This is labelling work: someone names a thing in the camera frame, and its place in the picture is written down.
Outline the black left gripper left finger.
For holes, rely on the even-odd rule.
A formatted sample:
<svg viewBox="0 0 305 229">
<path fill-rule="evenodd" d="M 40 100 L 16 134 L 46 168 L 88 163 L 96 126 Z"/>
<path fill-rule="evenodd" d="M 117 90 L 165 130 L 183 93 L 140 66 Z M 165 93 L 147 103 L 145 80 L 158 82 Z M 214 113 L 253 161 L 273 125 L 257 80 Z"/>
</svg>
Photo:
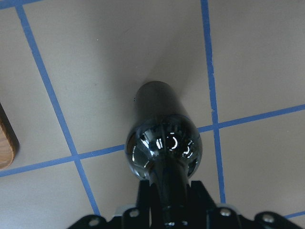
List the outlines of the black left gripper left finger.
<svg viewBox="0 0 305 229">
<path fill-rule="evenodd" d="M 122 215 L 123 229 L 150 229 L 150 183 L 141 180 L 139 183 L 135 206 L 127 209 Z"/>
</svg>

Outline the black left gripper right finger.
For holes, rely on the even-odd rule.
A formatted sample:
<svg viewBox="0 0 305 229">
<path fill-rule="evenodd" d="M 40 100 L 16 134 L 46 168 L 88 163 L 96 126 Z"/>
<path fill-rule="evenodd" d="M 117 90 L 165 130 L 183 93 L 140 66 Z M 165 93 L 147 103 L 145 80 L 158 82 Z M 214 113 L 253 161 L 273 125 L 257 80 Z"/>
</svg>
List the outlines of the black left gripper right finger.
<svg viewBox="0 0 305 229">
<path fill-rule="evenodd" d="M 188 188 L 187 229 L 237 229 L 238 215 L 231 207 L 217 205 L 201 181 Z"/>
</svg>

